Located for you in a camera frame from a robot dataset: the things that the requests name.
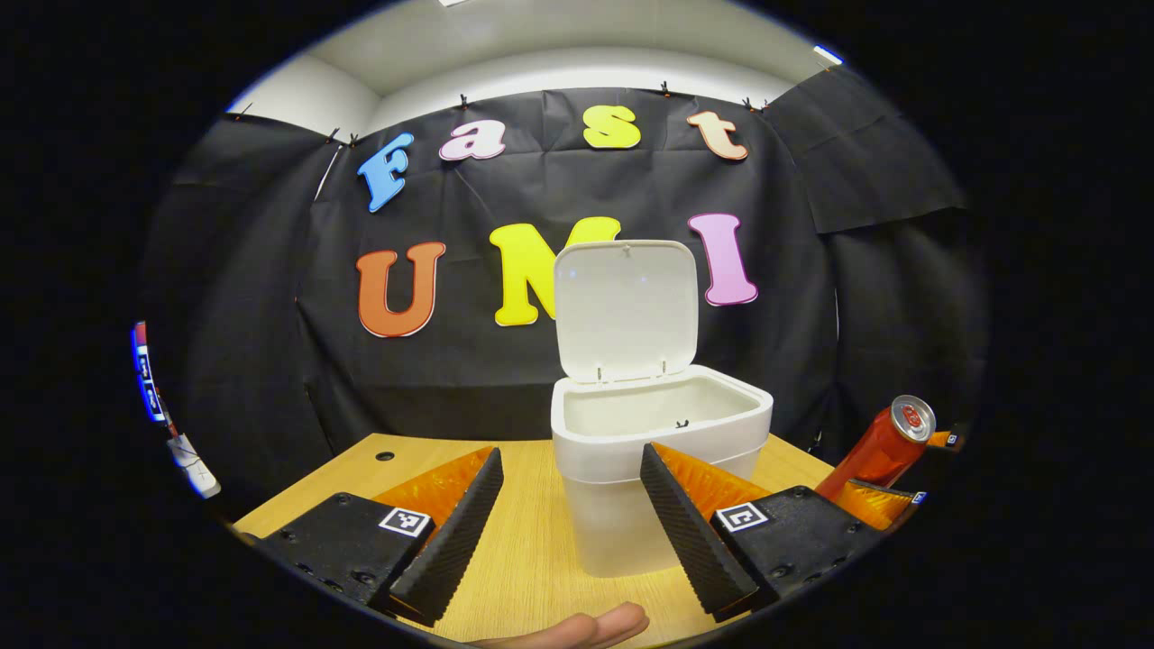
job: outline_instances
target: white ceiling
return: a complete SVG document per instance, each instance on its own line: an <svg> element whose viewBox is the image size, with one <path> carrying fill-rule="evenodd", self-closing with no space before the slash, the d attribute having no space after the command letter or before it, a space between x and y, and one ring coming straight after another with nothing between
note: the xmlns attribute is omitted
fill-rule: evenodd
<svg viewBox="0 0 1154 649"><path fill-rule="evenodd" d="M683 52L799 83L830 65L815 44L728 0L404 0L306 52L384 97L467 65L587 46Z"/></svg>

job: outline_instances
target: clip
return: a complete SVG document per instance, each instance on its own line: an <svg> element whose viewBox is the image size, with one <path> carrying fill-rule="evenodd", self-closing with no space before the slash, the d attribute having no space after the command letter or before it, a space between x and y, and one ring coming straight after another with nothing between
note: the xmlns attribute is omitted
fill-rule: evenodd
<svg viewBox="0 0 1154 649"><path fill-rule="evenodd" d="M237 114L237 117L235 117L235 118L234 118L234 119L233 119L232 121L240 121L240 115L242 115L242 114L245 114L246 112L248 112L248 109L250 109L250 107L253 107L253 103L252 103L252 102L249 102L249 103L248 103L248 105L247 105L247 106L245 106L245 110L243 110L243 111L240 111L240 113L239 113L239 114Z"/></svg>

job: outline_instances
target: white wall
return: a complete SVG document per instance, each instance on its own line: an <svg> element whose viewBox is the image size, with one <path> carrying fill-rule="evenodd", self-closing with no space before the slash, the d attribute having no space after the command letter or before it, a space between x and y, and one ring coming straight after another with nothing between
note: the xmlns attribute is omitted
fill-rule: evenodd
<svg viewBox="0 0 1154 649"><path fill-rule="evenodd" d="M365 127L373 133L399 121L470 102L562 88L651 88L760 107L793 83L765 73L691 54L640 47L547 50L494 59L412 84L384 97Z"/></svg>
<svg viewBox="0 0 1154 649"><path fill-rule="evenodd" d="M365 135L365 126L381 97L364 83L329 64L301 54L269 73L246 90L230 112L267 117L295 124L328 135L340 128L337 140L349 141L350 133Z"/></svg>

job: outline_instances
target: blue letter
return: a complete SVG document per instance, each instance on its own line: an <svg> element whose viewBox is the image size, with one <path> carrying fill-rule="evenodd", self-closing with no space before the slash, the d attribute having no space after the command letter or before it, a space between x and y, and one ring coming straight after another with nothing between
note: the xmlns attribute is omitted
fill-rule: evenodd
<svg viewBox="0 0 1154 649"><path fill-rule="evenodd" d="M368 192L373 199L368 203L368 211L376 211L381 206L389 202L405 187L404 178L394 178L392 172L409 169L409 156L404 151L390 156L394 150L407 147L413 143L411 133L402 133L385 144L383 149L373 154L373 157L365 161L365 164L357 170L357 176L364 176L368 181Z"/></svg>

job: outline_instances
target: red soda can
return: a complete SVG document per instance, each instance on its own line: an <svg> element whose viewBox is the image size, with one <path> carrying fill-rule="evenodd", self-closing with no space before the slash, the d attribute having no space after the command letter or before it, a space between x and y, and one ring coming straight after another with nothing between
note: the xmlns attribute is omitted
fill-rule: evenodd
<svg viewBox="0 0 1154 649"><path fill-rule="evenodd" d="M926 452L937 419L916 396L901 395L878 412L853 450L814 490L837 500L849 479L890 487Z"/></svg>

